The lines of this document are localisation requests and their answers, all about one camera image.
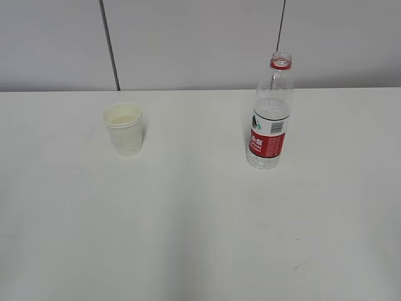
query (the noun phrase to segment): white wall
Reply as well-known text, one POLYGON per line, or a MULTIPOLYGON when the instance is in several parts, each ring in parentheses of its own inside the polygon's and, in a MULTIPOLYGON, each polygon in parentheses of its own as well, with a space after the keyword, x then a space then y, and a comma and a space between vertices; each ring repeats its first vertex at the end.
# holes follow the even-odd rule
POLYGON ((115 90, 98 1, 3 1, 0 28, 0 91, 115 90))
POLYGON ((256 88, 282 0, 105 0, 122 90, 256 88))
MULTIPOLYGON (((283 0, 104 0, 122 90, 255 88, 283 0)), ((298 88, 401 87, 401 1, 288 0, 298 88)), ((0 7, 0 91, 115 90, 98 0, 0 7)))
POLYGON ((288 0, 297 87, 401 87, 401 1, 288 0))

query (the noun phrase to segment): cup rim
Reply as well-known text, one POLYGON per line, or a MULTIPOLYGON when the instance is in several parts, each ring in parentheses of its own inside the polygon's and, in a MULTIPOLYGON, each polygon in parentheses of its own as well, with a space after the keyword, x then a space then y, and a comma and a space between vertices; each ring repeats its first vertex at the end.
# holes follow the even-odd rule
POLYGON ((139 120, 142 118, 142 110, 141 110, 141 108, 140 108, 136 103, 132 103, 132 102, 117 102, 117 103, 114 103, 114 104, 108 106, 108 107, 103 111, 103 115, 102 115, 102 116, 103 116, 103 122, 107 125, 107 127, 112 127, 112 128, 114 128, 114 129, 121 129, 121 128, 124 128, 124 127, 129 127, 129 126, 131 126, 131 125, 136 124, 137 122, 139 122, 139 120), (109 123, 109 122, 107 122, 107 121, 105 120, 105 114, 106 114, 106 112, 107 112, 108 110, 110 110, 110 109, 113 108, 113 107, 116 107, 117 105, 131 105, 131 106, 133 106, 133 107, 139 109, 140 115, 139 115, 136 119, 134 119, 133 121, 127 122, 127 123, 125 123, 125 124, 119 124, 119 125, 111 124, 111 123, 109 123))

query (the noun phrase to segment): water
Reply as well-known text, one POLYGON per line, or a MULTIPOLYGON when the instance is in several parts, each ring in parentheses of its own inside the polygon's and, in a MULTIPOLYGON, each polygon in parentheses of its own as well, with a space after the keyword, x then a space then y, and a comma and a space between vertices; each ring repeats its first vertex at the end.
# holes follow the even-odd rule
POLYGON ((135 116, 120 116, 117 117, 116 119, 113 119, 111 124, 113 125, 123 125, 123 124, 129 124, 130 122, 133 122, 135 120, 135 116))
MULTIPOLYGON (((264 98, 255 102, 255 112, 269 120, 280 120, 289 116, 290 106, 282 101, 275 98, 264 98)), ((250 165, 258 169, 270 169, 277 165, 280 155, 274 158, 262 158, 253 154, 249 148, 246 149, 246 159, 250 165)))

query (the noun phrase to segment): bottle bottom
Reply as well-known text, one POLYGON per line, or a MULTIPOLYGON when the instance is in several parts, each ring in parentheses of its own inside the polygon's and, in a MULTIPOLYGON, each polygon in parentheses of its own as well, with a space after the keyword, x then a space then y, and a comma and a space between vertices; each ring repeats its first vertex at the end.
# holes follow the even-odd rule
POLYGON ((274 158, 262 158, 258 157, 257 155, 253 154, 249 148, 246 149, 246 159, 253 167, 257 169, 272 169, 280 160, 280 155, 274 158))

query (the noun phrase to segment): paper cup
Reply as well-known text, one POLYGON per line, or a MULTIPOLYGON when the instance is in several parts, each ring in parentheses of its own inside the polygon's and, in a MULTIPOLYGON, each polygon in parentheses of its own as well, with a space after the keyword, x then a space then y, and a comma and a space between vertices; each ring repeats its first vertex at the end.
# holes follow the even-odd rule
POLYGON ((142 148, 142 111, 133 103, 116 103, 103 113, 110 139, 121 156, 132 156, 142 148))

